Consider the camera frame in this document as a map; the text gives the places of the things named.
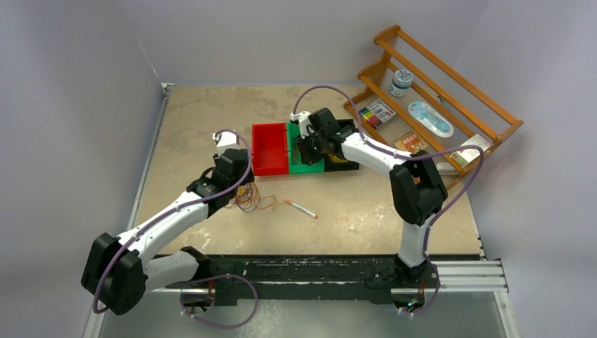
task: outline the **beige countertop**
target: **beige countertop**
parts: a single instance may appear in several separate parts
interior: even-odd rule
[[[138,223],[174,201],[185,187],[213,166],[213,132],[233,128],[251,140],[251,126],[280,123],[307,87],[175,87],[163,119]],[[342,87],[349,94],[360,87]],[[336,118],[350,118],[345,99],[328,89],[309,93],[299,110],[328,107]],[[361,166],[358,171],[257,177],[263,196],[293,199],[317,213],[312,219],[289,206],[244,213],[222,209],[167,245],[171,254],[192,245],[205,254],[393,254],[402,220],[394,210],[387,179]],[[452,189],[450,199],[459,186]],[[478,254],[474,220],[463,196],[436,223],[432,254]]]

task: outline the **box of markers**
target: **box of markers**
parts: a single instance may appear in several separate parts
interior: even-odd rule
[[[388,122],[396,115],[385,102],[381,99],[373,101],[371,104],[361,109],[358,112],[364,120],[366,120],[374,128],[378,128],[381,124]]]

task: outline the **wooden rack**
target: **wooden rack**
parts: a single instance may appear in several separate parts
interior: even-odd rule
[[[509,127],[502,131],[502,133],[497,133],[495,130],[490,128],[483,120],[477,117],[474,113],[472,113],[467,107],[465,107],[462,103],[460,103],[457,99],[455,99],[452,95],[450,95],[444,88],[442,88],[439,84],[433,81],[427,74],[425,74],[422,70],[417,68],[412,62],[410,62],[405,56],[400,54],[395,48],[396,40],[400,38],[411,45],[416,51],[421,53],[425,58],[431,61],[435,66],[439,69],[444,71],[449,77],[455,80],[460,86],[465,88],[469,93],[479,99],[483,104],[488,106],[494,113],[499,115],[504,121],[507,122]],[[392,72],[396,72],[398,67],[392,63],[392,59],[396,59],[399,63],[401,63],[404,67],[409,69],[416,77],[418,77],[421,81],[423,81],[429,88],[435,91],[445,102],[449,103],[454,107],[464,118],[469,120],[475,127],[477,127],[482,133],[484,133],[490,140],[492,145],[485,151],[485,156],[489,156],[492,154],[497,147],[502,144],[509,136],[516,131],[522,124],[523,121],[518,120],[514,116],[512,116],[509,112],[507,112],[504,108],[498,105],[495,101],[490,99],[485,93],[481,92],[478,88],[476,88],[473,84],[468,82],[464,77],[458,74],[454,69],[446,65],[442,60],[440,60],[437,56],[435,56],[431,51],[423,47],[420,43],[414,40],[410,35],[406,34],[403,30],[400,29],[400,26],[395,25],[390,27],[382,32],[380,32],[374,39],[374,43],[384,49],[384,53],[380,60],[372,65],[363,68],[358,73],[358,79],[363,81],[367,86],[365,90],[361,93],[354,96],[352,99],[356,104],[368,99],[373,95],[377,95],[381,100],[383,100],[390,108],[392,108],[402,119],[404,119],[409,126],[412,127],[414,131],[416,131],[425,141],[436,149],[436,151],[444,150],[444,146],[438,141],[429,130],[419,124],[410,114],[403,108],[398,105],[397,101],[390,97],[390,95],[381,88],[382,81],[384,79],[384,75],[386,71],[390,69]],[[458,128],[464,135],[467,137],[472,137],[475,135],[465,123],[458,119],[457,116],[454,116],[452,112],[450,112],[446,107],[442,106],[440,102],[438,102],[435,98],[433,98],[428,92],[426,92],[418,83],[413,82],[411,89],[415,90],[429,105],[431,105],[435,110],[442,114],[446,119],[448,119],[454,126],[454,128]],[[349,111],[354,118],[358,117],[358,112],[354,111],[352,105],[347,101],[344,104],[344,108]],[[376,139],[379,142],[384,144],[390,145],[379,133],[378,131],[371,126],[369,123],[363,120],[363,126],[369,132],[371,137]],[[461,181],[464,176],[466,176],[479,162],[479,159],[473,161],[469,165],[464,168],[461,168],[456,161],[454,161],[449,155],[444,155],[444,158],[448,163],[450,163],[457,171],[458,176],[456,180],[454,180],[448,188],[455,186],[459,181]]]

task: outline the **wooden shelf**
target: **wooden shelf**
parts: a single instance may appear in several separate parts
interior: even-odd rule
[[[458,83],[460,86],[466,89],[475,98],[477,98],[487,107],[489,107],[496,115],[498,115],[500,118],[506,121],[508,127],[504,131],[502,131],[502,133],[497,133],[495,130],[489,127],[489,125],[485,121],[477,117],[474,113],[470,111],[469,108],[460,103],[443,87],[441,87],[439,84],[433,81],[433,79],[430,76],[425,74],[415,64],[410,62],[404,55],[400,54],[394,48],[397,39],[402,39],[409,45],[411,45],[416,51],[418,51],[425,58],[431,61],[447,76],[455,80],[456,83]],[[363,81],[363,83],[367,87],[363,92],[354,96],[352,98],[353,101],[355,102],[355,104],[359,104],[364,100],[369,99],[371,96],[378,96],[390,108],[392,108],[400,116],[400,118],[402,118],[406,123],[408,123],[414,131],[416,131],[421,137],[423,137],[423,139],[425,139],[425,141],[436,151],[442,151],[446,149],[446,147],[442,143],[445,141],[436,138],[426,127],[419,124],[419,122],[416,121],[416,119],[410,116],[410,114],[408,113],[408,104],[410,104],[411,102],[427,102],[438,113],[442,114],[443,117],[445,117],[452,123],[455,132],[458,131],[465,137],[465,139],[468,139],[474,136],[476,132],[474,132],[470,127],[467,126],[466,123],[463,122],[462,118],[466,119],[469,123],[471,123],[478,130],[480,130],[485,137],[491,140],[492,145],[489,147],[487,151],[485,151],[485,156],[489,156],[490,154],[492,154],[500,144],[502,144],[514,131],[516,131],[523,124],[523,121],[513,117],[504,108],[502,108],[495,101],[490,99],[485,93],[481,92],[481,90],[476,88],[464,77],[462,77],[460,74],[458,74],[448,65],[446,65],[437,56],[435,56],[429,50],[424,48],[410,35],[406,34],[403,30],[400,29],[400,26],[395,25],[393,27],[388,28],[387,30],[380,32],[375,37],[374,43],[382,47],[384,49],[384,53],[382,54],[382,57],[378,62],[373,63],[372,65],[366,68],[363,68],[358,73],[358,79]],[[394,73],[398,70],[398,66],[396,66],[392,62],[393,59],[402,64],[407,69],[409,69],[409,71],[412,72],[417,79],[422,81],[424,85],[428,86],[433,92],[437,93],[441,97],[442,101],[452,106],[459,113],[460,118],[456,116],[454,113],[452,113],[449,109],[447,109],[441,102],[437,101],[417,82],[413,82],[411,89],[403,98],[396,98],[388,94],[388,84],[385,83],[388,82],[387,79],[391,79],[391,76],[388,76],[388,72]],[[344,104],[344,108],[348,110],[354,116],[354,118],[361,118],[358,116],[358,112],[353,109],[353,107],[350,105],[348,101]],[[394,139],[386,140],[381,136],[378,130],[376,130],[374,127],[372,127],[365,121],[363,123],[363,126],[365,127],[367,132],[369,132],[371,137],[384,144],[391,145],[394,139],[397,139],[398,137],[402,136],[401,134],[397,134],[394,135]],[[450,147],[457,146],[459,144],[451,144]],[[466,167],[461,168],[460,165],[458,165],[458,163],[449,156],[449,154],[445,154],[444,158],[458,171],[457,179],[452,184],[450,184],[448,188],[455,186],[459,181],[461,181],[464,178],[464,176],[466,176],[471,171],[471,169],[473,169],[479,162],[479,159],[477,159],[473,161],[471,164],[467,165]]]

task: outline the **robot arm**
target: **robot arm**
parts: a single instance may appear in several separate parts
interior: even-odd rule
[[[296,138],[296,143],[305,164],[312,165],[325,156],[334,155],[366,165],[390,180],[394,208],[404,221],[398,257],[405,270],[421,266],[425,262],[423,253],[429,221],[441,210],[442,203],[448,198],[448,192],[433,160],[405,161],[373,149],[365,143],[355,127],[340,128],[327,108],[314,113],[304,111],[291,114],[290,120],[300,126],[301,135]],[[367,136],[364,138],[380,148],[402,156],[426,154],[421,151],[413,155]],[[415,183],[413,177],[418,178],[419,182]]]
[[[99,300],[115,314],[128,312],[146,292],[175,282],[192,280],[199,274],[203,255],[191,247],[166,257],[153,257],[186,229],[203,222],[226,206],[236,195],[237,190],[233,189],[217,198],[198,202],[238,182],[249,164],[249,155],[246,149],[239,149],[234,134],[223,132],[214,140],[217,148],[215,166],[193,181],[174,202],[145,223],[117,237],[104,233],[92,244],[81,285],[95,294],[108,263],[131,238],[134,239],[101,285]],[[252,181],[253,174],[249,173],[242,184]]]

